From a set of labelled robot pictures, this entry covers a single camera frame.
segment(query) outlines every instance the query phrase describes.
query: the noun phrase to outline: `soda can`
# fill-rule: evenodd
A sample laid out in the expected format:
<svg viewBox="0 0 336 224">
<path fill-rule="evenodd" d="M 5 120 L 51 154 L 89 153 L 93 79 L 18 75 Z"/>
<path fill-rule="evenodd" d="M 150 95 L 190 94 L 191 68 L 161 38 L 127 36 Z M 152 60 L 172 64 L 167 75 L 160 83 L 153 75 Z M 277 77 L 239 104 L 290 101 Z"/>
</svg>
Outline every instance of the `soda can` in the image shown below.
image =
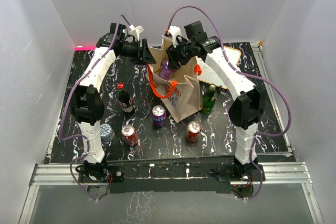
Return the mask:
<svg viewBox="0 0 336 224">
<path fill-rule="evenodd" d="M 121 135 L 124 138 L 125 143 L 130 146 L 135 146 L 139 142 L 137 130 L 130 124 L 121 128 Z"/>
<path fill-rule="evenodd" d="M 159 72 L 159 77 L 163 80 L 168 81 L 173 76 L 175 71 L 176 69 L 168 69 L 168 60 L 166 60 L 162 64 L 162 67 Z"/>
<path fill-rule="evenodd" d="M 104 141 L 104 142 L 109 142 L 112 141 L 115 137 L 115 132 L 112 129 L 110 124 L 104 123 L 100 125 L 100 138 Z"/>
<path fill-rule="evenodd" d="M 164 107 L 157 105 L 152 109 L 153 125 L 163 127 L 166 124 L 166 110 Z"/>
<path fill-rule="evenodd" d="M 187 126 L 187 134 L 185 138 L 190 143 L 196 143 L 197 137 L 201 133 L 201 131 L 202 131 L 202 127 L 198 122 L 190 122 Z"/>
</svg>

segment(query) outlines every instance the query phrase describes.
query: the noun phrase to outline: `can lid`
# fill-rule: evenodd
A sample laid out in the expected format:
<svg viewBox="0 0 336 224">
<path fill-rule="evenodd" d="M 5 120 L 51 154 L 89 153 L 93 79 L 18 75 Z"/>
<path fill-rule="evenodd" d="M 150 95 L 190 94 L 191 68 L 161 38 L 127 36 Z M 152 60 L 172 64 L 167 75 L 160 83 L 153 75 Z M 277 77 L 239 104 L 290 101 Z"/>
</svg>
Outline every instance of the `can lid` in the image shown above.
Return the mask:
<svg viewBox="0 0 336 224">
<path fill-rule="evenodd" d="M 188 125 L 188 130 L 192 133 L 198 133 L 201 131 L 201 125 L 197 122 L 190 122 Z"/>
<path fill-rule="evenodd" d="M 121 134 L 123 134 L 124 136 L 131 136 L 133 135 L 133 133 L 135 132 L 135 128 L 132 125 L 125 125 L 122 129 L 121 129 Z"/>
<path fill-rule="evenodd" d="M 111 125 L 107 123 L 101 124 L 99 133 L 102 138 L 109 137 L 112 134 Z"/>
<path fill-rule="evenodd" d="M 153 114 L 156 115 L 156 116 L 163 115 L 164 112 L 165 112 L 164 107 L 162 107 L 160 105 L 157 105 L 153 108 Z"/>
</svg>

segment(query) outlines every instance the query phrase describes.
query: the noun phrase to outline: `table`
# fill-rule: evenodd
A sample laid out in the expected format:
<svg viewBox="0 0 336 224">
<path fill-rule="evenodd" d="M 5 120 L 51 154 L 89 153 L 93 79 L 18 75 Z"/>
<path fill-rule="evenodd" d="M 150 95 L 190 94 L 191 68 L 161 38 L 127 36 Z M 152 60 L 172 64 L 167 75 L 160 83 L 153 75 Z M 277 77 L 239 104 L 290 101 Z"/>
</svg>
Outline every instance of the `table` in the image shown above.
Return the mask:
<svg viewBox="0 0 336 224">
<path fill-rule="evenodd" d="M 225 44 L 228 47 L 239 49 L 241 53 L 239 68 L 242 72 L 261 76 L 254 52 L 249 42 Z M 75 81 L 82 75 L 88 66 L 93 51 L 76 51 L 71 66 L 68 83 Z M 162 102 L 151 91 L 149 82 L 145 77 L 146 67 L 135 66 L 129 59 L 121 57 L 109 69 L 101 86 L 101 98 L 106 106 L 101 123 L 109 123 L 114 131 L 112 142 L 103 143 L 107 161 L 127 159 L 161 159 L 179 157 L 201 157 L 234 155 L 236 150 L 235 128 L 228 118 L 228 109 L 233 100 L 228 90 L 218 91 L 217 101 L 211 114 L 197 112 L 183 121 L 176 123 L 167 111 L 166 126 L 156 129 L 152 125 L 151 109 Z M 134 94 L 135 116 L 125 117 L 117 101 L 117 83 L 123 82 L 125 89 Z M 204 93 L 208 84 L 200 83 L 201 92 Z M 67 99 L 65 94 L 61 115 Z M 68 111 L 63 136 L 80 133 L 74 116 Z M 185 140 L 186 126 L 190 121 L 199 121 L 203 131 L 198 142 L 191 144 Z M 61 143 L 58 139 L 58 121 L 53 149 L 44 163 L 70 163 L 71 160 L 83 153 L 82 139 L 74 139 Z M 124 144 L 121 137 L 121 128 L 125 124 L 132 124 L 138 130 L 140 142 L 135 147 Z M 260 131 L 269 133 L 280 132 L 277 115 L 271 104 L 269 96 L 266 99 L 265 112 L 259 124 Z M 288 147 L 284 137 L 269 138 L 257 137 L 257 153 L 287 152 Z"/>
</svg>

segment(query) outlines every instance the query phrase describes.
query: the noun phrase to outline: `red bottle cap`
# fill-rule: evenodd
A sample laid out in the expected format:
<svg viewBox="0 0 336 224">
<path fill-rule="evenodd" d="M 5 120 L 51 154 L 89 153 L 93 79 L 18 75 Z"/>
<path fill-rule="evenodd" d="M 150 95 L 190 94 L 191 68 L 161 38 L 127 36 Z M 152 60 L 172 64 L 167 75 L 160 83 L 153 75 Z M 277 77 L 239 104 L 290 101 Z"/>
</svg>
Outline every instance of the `red bottle cap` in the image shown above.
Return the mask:
<svg viewBox="0 0 336 224">
<path fill-rule="evenodd" d="M 124 87 L 124 83 L 119 82 L 119 83 L 117 84 L 117 87 L 118 87 L 118 89 L 123 89 L 123 87 Z"/>
</svg>

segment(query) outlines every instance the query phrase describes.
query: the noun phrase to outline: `orange handle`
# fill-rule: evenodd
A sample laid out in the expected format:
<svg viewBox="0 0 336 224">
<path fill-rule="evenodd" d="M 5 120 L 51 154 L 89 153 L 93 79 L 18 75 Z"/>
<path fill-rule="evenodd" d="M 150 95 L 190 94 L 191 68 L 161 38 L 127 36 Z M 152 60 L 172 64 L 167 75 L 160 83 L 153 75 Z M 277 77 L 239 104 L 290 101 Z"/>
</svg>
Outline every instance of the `orange handle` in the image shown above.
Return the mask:
<svg viewBox="0 0 336 224">
<path fill-rule="evenodd" d="M 200 67 L 199 64 L 196 64 L 196 66 L 195 66 L 195 68 L 194 68 L 194 73 L 197 73 L 198 76 L 201 75 L 201 73 L 202 73 L 202 69 L 201 69 L 201 67 Z"/>
<path fill-rule="evenodd" d="M 154 81 L 153 81 L 153 74 L 152 74 L 151 69 L 149 68 L 149 65 L 147 65 L 147 71 L 148 71 L 148 77 L 149 77 L 149 84 L 151 85 L 151 88 L 152 88 L 154 94 L 157 97 L 161 98 L 161 99 L 165 99 L 165 98 L 170 97 L 172 95 L 172 93 L 174 92 L 176 85 L 178 85 L 178 82 L 176 82 L 176 81 L 170 81 L 170 83 L 172 85 L 172 88 L 170 89 L 170 91 L 168 92 L 168 94 L 166 94 L 166 95 L 160 95 L 156 91 L 156 89 L 155 89 L 155 84 L 154 84 Z"/>
</svg>

